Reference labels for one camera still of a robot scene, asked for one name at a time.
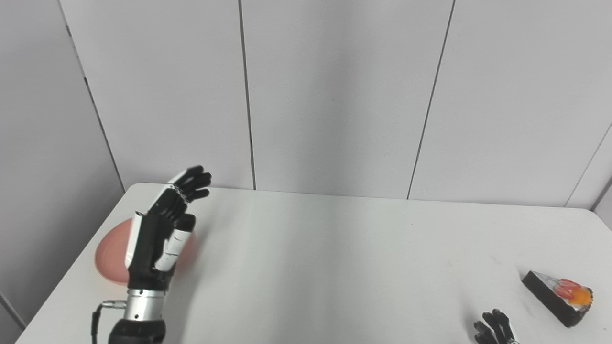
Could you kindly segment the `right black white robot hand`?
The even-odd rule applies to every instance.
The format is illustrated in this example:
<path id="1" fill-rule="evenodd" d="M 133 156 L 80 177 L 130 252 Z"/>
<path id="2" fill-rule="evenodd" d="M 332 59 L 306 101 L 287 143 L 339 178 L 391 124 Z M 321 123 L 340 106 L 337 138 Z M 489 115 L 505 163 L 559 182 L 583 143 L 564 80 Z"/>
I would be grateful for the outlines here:
<path id="1" fill-rule="evenodd" d="M 477 344 L 518 344 L 511 327 L 509 317 L 499 309 L 483 312 L 481 320 L 473 323 L 477 333 L 474 340 Z"/>

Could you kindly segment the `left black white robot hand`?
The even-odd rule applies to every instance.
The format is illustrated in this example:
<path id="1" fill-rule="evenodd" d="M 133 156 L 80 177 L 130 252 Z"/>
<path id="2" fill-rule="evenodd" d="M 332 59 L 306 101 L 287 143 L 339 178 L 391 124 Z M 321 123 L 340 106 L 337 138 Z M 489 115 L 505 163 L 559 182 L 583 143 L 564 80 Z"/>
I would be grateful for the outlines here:
<path id="1" fill-rule="evenodd" d="M 130 290 L 168 290 L 196 224 L 187 209 L 209 195 L 211 180 L 203 166 L 192 166 L 168 181 L 145 213 L 135 213 L 125 253 Z"/>

